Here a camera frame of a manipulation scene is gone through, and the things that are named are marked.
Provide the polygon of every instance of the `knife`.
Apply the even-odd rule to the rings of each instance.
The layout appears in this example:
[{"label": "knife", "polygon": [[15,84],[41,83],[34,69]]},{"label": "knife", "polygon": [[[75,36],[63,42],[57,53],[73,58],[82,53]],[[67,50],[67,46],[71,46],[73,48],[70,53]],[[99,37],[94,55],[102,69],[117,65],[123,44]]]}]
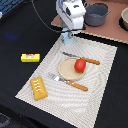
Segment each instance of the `knife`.
[{"label": "knife", "polygon": [[93,60],[93,59],[89,59],[89,58],[85,58],[85,57],[80,57],[80,56],[72,55],[72,54],[69,54],[69,53],[66,53],[66,52],[61,52],[61,53],[64,54],[64,55],[67,55],[69,57],[78,57],[78,58],[81,58],[81,59],[85,60],[86,62],[93,63],[93,64],[96,64],[96,65],[99,65],[100,64],[100,62],[97,61],[97,60]]}]

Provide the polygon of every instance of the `striped placemat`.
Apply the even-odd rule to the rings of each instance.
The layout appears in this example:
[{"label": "striped placemat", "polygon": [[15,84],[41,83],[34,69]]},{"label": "striped placemat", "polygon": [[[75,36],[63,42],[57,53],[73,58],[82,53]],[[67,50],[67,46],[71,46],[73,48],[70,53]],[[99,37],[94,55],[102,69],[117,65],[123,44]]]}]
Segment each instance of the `striped placemat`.
[{"label": "striped placemat", "polygon": [[[93,128],[116,50],[114,46],[75,36],[72,44],[64,45],[59,37],[16,98],[78,128]],[[59,75],[58,64],[67,58],[61,51],[100,61],[100,65],[87,63],[84,77],[76,81],[88,87],[88,91],[79,90],[46,76],[48,72]],[[44,81],[48,97],[35,101],[30,79],[39,76]]]}]

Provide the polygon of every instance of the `butter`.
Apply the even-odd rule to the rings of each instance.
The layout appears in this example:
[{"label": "butter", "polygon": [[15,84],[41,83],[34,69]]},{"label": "butter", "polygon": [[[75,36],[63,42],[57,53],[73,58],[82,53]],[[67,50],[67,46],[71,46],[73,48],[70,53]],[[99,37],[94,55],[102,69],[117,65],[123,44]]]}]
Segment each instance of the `butter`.
[{"label": "butter", "polygon": [[39,62],[40,54],[22,54],[21,61],[22,62]]},{"label": "butter", "polygon": [[30,83],[36,101],[48,97],[42,77],[31,79]]}]

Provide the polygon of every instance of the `table surface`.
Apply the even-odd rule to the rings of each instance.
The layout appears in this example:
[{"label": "table surface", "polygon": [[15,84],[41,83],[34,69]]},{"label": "table surface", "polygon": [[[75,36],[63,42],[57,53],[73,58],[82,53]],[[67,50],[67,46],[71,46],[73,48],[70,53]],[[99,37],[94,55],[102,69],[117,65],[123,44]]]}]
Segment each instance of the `table surface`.
[{"label": "table surface", "polygon": [[[51,21],[57,15],[55,0],[37,1],[35,6],[47,25],[61,30],[51,26]],[[20,6],[4,22],[0,22],[0,104],[50,128],[74,128],[69,123],[15,98],[59,36],[60,33],[43,25],[31,4]],[[83,33],[76,36],[118,47],[94,128],[127,128],[128,45]],[[23,53],[39,53],[40,62],[21,62]]]}]

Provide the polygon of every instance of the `red tomato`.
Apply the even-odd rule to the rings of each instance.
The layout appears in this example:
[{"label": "red tomato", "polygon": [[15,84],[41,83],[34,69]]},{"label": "red tomato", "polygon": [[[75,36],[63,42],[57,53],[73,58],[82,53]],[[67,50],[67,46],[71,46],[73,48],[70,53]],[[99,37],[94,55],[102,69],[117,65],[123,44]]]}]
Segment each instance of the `red tomato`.
[{"label": "red tomato", "polygon": [[77,72],[83,72],[86,67],[86,61],[83,59],[77,59],[74,68]]}]

